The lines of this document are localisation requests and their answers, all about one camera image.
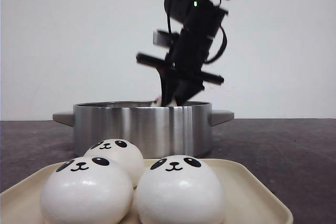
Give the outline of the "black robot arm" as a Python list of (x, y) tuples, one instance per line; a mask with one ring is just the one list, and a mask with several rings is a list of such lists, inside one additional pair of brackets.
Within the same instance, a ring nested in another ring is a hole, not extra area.
[(223, 35), (221, 46), (213, 58), (209, 49), (228, 11), (214, 5), (210, 0), (164, 0), (167, 19), (183, 25), (180, 33), (157, 30), (153, 34), (156, 46), (168, 48), (164, 59), (142, 53), (137, 54), (138, 63), (154, 67), (161, 79), (161, 98), (156, 106), (181, 106), (204, 89), (203, 82), (220, 85), (223, 77), (201, 70), (204, 64), (213, 63), (221, 57), (227, 46)]

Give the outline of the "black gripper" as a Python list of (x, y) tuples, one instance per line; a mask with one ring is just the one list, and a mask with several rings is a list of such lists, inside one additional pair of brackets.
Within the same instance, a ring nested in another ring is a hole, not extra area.
[(138, 53), (138, 63), (154, 67), (158, 70), (161, 80), (161, 106), (168, 106), (173, 101), (182, 106), (188, 99), (204, 90), (203, 81), (222, 84), (224, 78), (202, 72), (203, 64), (210, 64), (221, 57), (224, 52), (222, 42), (217, 54), (208, 59), (213, 37), (192, 34), (182, 29), (178, 40), (169, 49), (166, 58), (159, 59)]

